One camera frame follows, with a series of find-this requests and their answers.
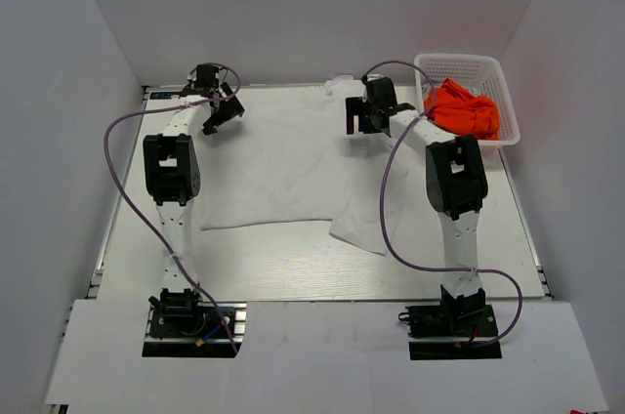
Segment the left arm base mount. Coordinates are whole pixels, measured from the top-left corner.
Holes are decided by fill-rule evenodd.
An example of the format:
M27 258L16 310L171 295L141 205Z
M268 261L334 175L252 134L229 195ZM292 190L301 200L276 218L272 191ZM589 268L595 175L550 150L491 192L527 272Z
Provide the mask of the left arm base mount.
M167 289L148 299L142 356L147 358L231 359L243 342L247 306L224 304L216 309L187 289Z

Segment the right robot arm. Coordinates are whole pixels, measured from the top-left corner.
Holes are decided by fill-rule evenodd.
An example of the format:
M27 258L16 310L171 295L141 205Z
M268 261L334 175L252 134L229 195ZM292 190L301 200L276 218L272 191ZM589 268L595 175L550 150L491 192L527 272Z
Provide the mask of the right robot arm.
M440 320L450 333L461 335L473 327L485 307L485 292L478 272L477 228L488 184L478 140L443 130L409 103L399 103L393 81L361 77L364 95L350 97L346 105L346 132L383 133L396 141L385 167L379 198L383 240L388 248L385 193L398 148L402 145L425 161L426 194L437 212L443 238L444 266L421 267L443 275Z

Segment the white t-shirt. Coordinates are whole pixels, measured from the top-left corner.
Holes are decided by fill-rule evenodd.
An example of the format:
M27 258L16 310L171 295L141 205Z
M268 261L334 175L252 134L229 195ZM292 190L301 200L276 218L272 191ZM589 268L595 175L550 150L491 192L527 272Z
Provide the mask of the white t-shirt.
M200 230L327 221L332 237L384 256L409 168L393 140L349 135L345 100L362 84L243 89L242 116L198 140Z

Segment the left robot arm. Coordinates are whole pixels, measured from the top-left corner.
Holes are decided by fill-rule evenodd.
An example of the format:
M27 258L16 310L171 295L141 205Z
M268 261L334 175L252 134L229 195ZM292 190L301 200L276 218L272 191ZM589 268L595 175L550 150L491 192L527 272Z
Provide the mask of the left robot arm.
M143 140L146 190L165 240L162 288L193 299L201 296L192 257L192 210L201 188L193 138L213 135L245 112L226 80L229 74L231 69L222 64L194 68L180 93L180 106L160 132Z

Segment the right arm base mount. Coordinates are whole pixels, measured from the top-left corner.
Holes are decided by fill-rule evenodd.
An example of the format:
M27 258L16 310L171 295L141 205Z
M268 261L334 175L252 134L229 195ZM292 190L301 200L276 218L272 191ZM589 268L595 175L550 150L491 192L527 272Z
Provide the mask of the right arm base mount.
M397 320L406 326L412 361L488 360L502 357L494 310L450 301L407 306Z

